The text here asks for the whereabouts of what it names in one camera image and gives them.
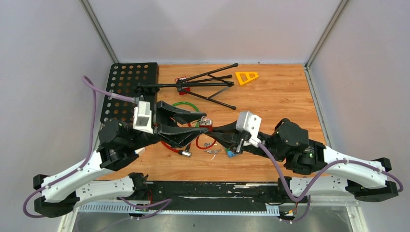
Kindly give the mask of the red tag with cord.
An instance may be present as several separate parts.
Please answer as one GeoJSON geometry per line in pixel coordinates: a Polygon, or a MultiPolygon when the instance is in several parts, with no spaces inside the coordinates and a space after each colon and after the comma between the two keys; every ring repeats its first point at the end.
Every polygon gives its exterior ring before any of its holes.
{"type": "MultiPolygon", "coordinates": [[[[198,126],[198,124],[197,124],[197,127],[199,127],[199,128],[205,128],[205,129],[208,129],[208,130],[212,131],[212,129],[213,129],[213,124],[212,124],[212,125],[209,125],[209,126],[198,126]]],[[[196,140],[195,140],[195,145],[196,145],[196,147],[197,147],[198,149],[204,150],[204,144],[203,144],[203,145],[200,145],[201,136],[204,137],[204,136],[206,136],[206,134],[203,134],[203,135],[198,136],[198,137],[196,138],[196,140]]]]}

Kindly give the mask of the small silver tag key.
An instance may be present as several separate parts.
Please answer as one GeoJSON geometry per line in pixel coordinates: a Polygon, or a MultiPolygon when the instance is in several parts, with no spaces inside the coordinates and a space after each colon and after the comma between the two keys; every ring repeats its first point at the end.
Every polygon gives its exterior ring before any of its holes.
{"type": "Polygon", "coordinates": [[[209,126],[213,124],[213,120],[210,118],[207,118],[206,116],[202,117],[199,121],[198,121],[198,126],[209,126]]]}

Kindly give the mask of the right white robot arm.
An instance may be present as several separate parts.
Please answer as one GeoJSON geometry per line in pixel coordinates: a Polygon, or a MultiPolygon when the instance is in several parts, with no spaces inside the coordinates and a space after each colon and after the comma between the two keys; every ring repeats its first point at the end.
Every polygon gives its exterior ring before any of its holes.
{"type": "Polygon", "coordinates": [[[396,197],[403,184],[391,174],[387,158],[358,159],[311,140],[308,131],[282,119],[272,134],[259,131],[261,120],[252,116],[214,127],[208,135],[234,153],[249,152],[270,159],[279,178],[279,200],[299,202],[313,195],[352,195],[363,202],[396,197]]]}

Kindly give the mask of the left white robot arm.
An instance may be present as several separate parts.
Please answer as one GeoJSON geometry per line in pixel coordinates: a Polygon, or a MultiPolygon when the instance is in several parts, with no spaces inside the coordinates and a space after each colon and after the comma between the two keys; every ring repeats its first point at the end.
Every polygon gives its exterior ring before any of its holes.
{"type": "Polygon", "coordinates": [[[101,181],[100,177],[127,167],[150,145],[165,142],[176,148],[187,146],[207,132],[205,127],[187,124],[204,117],[203,112],[179,109],[163,101],[140,101],[132,123],[117,119],[104,123],[98,133],[98,148],[90,150],[84,160],[58,174],[34,177],[33,187],[40,194],[34,200],[36,215],[56,218],[108,198],[144,199],[148,194],[146,175],[130,173],[111,181],[101,181]]]}

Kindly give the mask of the green cable lock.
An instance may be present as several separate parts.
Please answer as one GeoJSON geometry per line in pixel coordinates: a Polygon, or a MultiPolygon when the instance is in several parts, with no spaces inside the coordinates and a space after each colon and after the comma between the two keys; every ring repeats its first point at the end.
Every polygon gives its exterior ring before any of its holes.
{"type": "Polygon", "coordinates": [[[199,108],[194,105],[193,103],[187,102],[187,101],[180,101],[172,104],[173,107],[176,107],[178,109],[183,109],[187,111],[194,111],[194,112],[199,112],[199,108]]]}

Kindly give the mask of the red cable lock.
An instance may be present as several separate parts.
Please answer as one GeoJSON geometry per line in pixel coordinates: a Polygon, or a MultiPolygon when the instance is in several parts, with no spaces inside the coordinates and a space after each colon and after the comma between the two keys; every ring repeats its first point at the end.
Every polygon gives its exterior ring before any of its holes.
{"type": "Polygon", "coordinates": [[[183,157],[187,157],[190,158],[191,157],[191,152],[190,152],[190,148],[191,148],[191,143],[189,143],[188,145],[185,146],[184,149],[177,149],[174,147],[171,147],[169,144],[167,144],[164,141],[161,141],[162,145],[165,146],[167,149],[171,150],[172,152],[175,152],[183,157]]]}

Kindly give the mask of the green lock keys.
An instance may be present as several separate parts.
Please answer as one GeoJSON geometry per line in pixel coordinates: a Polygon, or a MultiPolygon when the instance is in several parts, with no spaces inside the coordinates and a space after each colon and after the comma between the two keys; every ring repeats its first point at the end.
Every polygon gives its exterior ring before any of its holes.
{"type": "Polygon", "coordinates": [[[217,150],[208,150],[207,152],[209,153],[209,154],[217,154],[217,153],[219,153],[219,152],[221,152],[222,150],[221,149],[217,149],[217,150]]]}

